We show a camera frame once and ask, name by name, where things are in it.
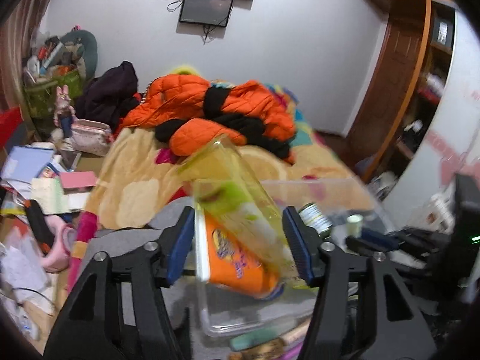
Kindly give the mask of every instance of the orange puffer jacket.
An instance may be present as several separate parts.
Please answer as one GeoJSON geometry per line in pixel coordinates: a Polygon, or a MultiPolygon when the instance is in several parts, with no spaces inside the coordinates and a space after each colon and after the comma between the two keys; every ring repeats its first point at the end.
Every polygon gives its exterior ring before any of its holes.
{"type": "MultiPolygon", "coordinates": [[[[145,103],[126,115],[121,128],[152,128],[172,119],[188,120],[169,141],[170,148],[177,155],[192,154],[220,133],[228,134],[237,145],[246,144],[245,137],[237,131],[211,120],[191,120],[205,117],[203,100],[208,88],[210,82],[199,76],[170,74],[157,78],[148,88],[145,103]]],[[[268,138],[283,142],[295,134],[291,116],[257,81],[232,88],[220,112],[259,118],[265,125],[263,135],[268,138]]]]}

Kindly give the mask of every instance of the blue notebook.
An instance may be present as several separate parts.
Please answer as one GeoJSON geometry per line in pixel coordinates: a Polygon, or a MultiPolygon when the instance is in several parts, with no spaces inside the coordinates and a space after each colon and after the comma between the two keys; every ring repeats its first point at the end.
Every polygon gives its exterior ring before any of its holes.
{"type": "Polygon", "coordinates": [[[5,181],[16,180],[31,183],[51,161],[54,150],[15,146],[5,161],[0,177],[5,181]]]}

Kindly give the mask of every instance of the television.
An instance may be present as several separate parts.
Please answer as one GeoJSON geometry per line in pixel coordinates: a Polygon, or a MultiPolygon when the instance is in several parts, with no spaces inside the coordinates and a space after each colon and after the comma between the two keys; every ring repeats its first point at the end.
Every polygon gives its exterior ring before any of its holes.
{"type": "Polygon", "coordinates": [[[233,0],[183,0],[180,23],[226,27],[233,0]]]}

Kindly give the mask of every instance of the pink book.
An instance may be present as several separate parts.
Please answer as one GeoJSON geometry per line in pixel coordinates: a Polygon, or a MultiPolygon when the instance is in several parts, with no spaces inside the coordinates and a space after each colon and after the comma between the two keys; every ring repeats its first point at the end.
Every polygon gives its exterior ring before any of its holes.
{"type": "Polygon", "coordinates": [[[64,190],[94,187],[97,176],[94,172],[61,172],[60,181],[64,190]]]}

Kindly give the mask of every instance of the toy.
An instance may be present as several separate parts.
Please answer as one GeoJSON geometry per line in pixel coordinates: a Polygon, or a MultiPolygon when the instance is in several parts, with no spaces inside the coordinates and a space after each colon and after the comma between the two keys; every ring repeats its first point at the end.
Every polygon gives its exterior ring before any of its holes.
{"type": "Polygon", "coordinates": [[[65,138],[71,137],[71,125],[77,120],[75,109],[70,105],[70,100],[68,85],[63,85],[63,89],[57,86],[53,122],[55,126],[62,129],[65,138]]]}

